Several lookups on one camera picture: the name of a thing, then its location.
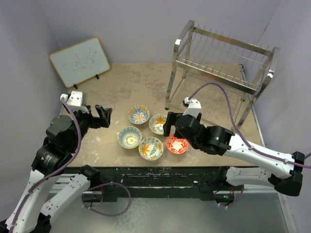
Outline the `orange flower green leaf bowl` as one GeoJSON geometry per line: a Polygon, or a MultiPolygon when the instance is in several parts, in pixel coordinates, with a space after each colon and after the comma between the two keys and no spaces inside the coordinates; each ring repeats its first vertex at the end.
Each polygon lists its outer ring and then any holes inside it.
{"type": "Polygon", "coordinates": [[[157,114],[150,118],[149,128],[150,130],[158,135],[164,134],[163,125],[166,123],[167,115],[157,114]]]}

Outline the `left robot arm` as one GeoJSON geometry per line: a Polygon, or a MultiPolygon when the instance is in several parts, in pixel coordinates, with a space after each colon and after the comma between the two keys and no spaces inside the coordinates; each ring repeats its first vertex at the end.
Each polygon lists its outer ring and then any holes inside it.
{"type": "Polygon", "coordinates": [[[0,223],[2,233],[48,233],[60,214],[84,191],[95,190],[101,184],[100,172],[85,165],[73,179],[50,200],[47,199],[64,169],[77,156],[88,129],[108,128],[112,108],[96,105],[98,117],[85,110],[71,110],[69,116],[55,117],[43,146],[37,151],[30,177],[22,197],[11,216],[0,223]]]}

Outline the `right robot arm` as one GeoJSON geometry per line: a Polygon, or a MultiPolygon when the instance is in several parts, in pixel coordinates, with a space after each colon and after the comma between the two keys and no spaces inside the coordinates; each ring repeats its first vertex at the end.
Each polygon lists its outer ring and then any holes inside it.
{"type": "Polygon", "coordinates": [[[253,164],[247,172],[230,167],[226,173],[216,178],[221,190],[242,184],[271,186],[277,192],[297,197],[303,183],[305,155],[301,152],[281,153],[253,144],[220,126],[206,127],[200,123],[201,117],[168,112],[163,126],[164,136],[169,136],[175,127],[174,135],[186,139],[195,150],[210,155],[237,158],[253,164]]]}

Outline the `red patterned bowl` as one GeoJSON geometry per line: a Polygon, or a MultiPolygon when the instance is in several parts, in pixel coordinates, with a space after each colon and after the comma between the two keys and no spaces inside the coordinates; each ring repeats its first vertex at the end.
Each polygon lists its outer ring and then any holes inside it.
{"type": "Polygon", "coordinates": [[[174,154],[183,154],[189,149],[189,142],[183,138],[177,138],[170,134],[166,139],[167,149],[174,154]]]}

